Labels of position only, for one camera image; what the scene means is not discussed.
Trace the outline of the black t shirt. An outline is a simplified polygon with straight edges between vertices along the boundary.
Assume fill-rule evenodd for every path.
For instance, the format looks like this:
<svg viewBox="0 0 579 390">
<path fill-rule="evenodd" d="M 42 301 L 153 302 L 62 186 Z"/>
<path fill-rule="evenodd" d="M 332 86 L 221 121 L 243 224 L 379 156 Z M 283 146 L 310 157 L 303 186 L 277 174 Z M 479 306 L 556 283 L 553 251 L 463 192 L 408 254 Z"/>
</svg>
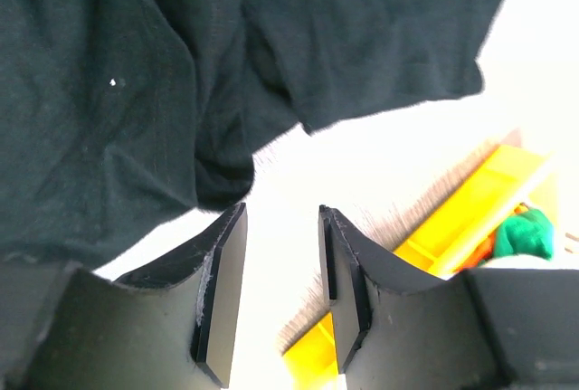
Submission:
<svg viewBox="0 0 579 390">
<path fill-rule="evenodd" d="M 252 156 L 479 93 L 502 0 L 1 0 L 1 258 L 96 269 Z"/>
</svg>

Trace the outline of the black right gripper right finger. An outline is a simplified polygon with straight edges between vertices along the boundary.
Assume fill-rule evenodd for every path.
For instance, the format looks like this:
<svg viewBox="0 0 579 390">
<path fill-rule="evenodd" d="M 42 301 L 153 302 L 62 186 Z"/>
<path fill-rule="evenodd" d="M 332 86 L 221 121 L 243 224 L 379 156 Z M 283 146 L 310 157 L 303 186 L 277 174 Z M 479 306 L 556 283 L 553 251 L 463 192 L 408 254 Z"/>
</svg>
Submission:
<svg viewBox="0 0 579 390">
<path fill-rule="evenodd" d="M 575 389 L 578 273 L 473 269 L 442 280 L 319 209 L 324 297 L 350 389 Z"/>
</svg>

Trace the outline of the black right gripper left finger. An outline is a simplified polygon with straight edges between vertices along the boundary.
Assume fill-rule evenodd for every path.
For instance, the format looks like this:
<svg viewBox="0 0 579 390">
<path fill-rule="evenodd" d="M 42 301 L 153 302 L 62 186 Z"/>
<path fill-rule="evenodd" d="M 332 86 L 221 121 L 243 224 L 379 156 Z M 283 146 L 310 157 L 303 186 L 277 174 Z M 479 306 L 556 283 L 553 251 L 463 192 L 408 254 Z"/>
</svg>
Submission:
<svg viewBox="0 0 579 390">
<path fill-rule="evenodd" d="M 75 262 L 1 266 L 4 389 L 224 389 L 247 238 L 243 204 L 114 281 Z"/>
</svg>

